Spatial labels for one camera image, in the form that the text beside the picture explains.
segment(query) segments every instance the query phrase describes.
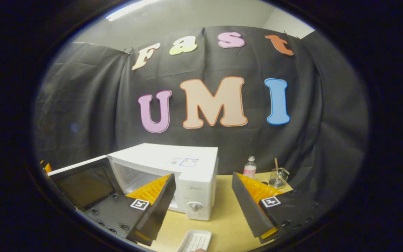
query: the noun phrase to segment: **tan tabletop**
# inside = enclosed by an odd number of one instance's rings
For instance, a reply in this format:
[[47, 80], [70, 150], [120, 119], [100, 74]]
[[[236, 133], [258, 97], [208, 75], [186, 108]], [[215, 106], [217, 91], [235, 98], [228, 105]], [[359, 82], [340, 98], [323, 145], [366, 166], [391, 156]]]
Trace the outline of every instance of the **tan tabletop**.
[[[255, 175], [259, 181], [268, 182], [269, 178], [270, 172]], [[191, 220], [185, 213], [168, 210], [157, 239], [150, 247], [139, 245], [157, 252], [176, 252], [191, 229], [212, 233], [208, 252], [244, 252], [265, 245], [253, 237], [231, 184], [232, 175], [217, 175], [215, 202], [209, 221]], [[280, 190], [286, 193], [292, 188], [286, 185]]]

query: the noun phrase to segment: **white microwave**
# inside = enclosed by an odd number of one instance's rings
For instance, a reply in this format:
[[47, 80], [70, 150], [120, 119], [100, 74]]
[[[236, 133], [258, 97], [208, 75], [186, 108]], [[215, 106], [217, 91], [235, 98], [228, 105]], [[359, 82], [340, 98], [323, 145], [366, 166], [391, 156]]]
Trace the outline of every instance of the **white microwave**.
[[219, 158], [217, 147], [192, 147], [143, 143], [48, 173], [59, 174], [101, 159], [109, 160], [123, 193], [173, 173], [176, 190], [169, 210], [190, 219], [208, 221], [214, 206]]

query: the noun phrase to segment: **orange soft gripper pad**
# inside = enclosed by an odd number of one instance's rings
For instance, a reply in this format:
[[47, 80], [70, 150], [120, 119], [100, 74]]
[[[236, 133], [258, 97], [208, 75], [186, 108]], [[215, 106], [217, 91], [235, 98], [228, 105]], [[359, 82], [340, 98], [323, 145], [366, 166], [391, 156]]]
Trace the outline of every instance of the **orange soft gripper pad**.
[[244, 176], [242, 174], [237, 174], [237, 176], [239, 176], [243, 185], [245, 185], [245, 188], [248, 190], [257, 205], [259, 205], [259, 201], [262, 199], [270, 198], [282, 193], [280, 190], [276, 190], [270, 185], [265, 185], [264, 183], [250, 177]]
[[127, 197], [143, 200], [143, 201], [150, 201], [150, 204], [153, 205], [155, 203], [156, 198], [161, 193], [166, 181], [170, 177], [171, 174], [168, 174], [164, 177], [160, 177], [155, 179], [154, 181], [143, 185], [142, 187], [134, 190], [133, 192], [127, 194]]

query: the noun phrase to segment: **water bottle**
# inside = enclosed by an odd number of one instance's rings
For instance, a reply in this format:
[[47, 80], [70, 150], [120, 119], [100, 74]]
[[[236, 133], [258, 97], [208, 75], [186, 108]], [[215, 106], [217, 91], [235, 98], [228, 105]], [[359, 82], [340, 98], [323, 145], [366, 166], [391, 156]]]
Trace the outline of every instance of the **water bottle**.
[[243, 175], [254, 179], [254, 174], [256, 174], [256, 164], [253, 162], [254, 156], [248, 158], [248, 163], [243, 168]]

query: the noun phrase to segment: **white tray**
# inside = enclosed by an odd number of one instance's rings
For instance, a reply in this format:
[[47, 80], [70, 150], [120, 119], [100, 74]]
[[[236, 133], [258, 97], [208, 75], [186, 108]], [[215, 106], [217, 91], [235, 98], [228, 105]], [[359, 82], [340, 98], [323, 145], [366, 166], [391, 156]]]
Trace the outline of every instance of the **white tray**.
[[209, 231], [195, 229], [189, 230], [177, 252], [192, 252], [197, 249], [208, 251], [211, 236], [212, 233]]

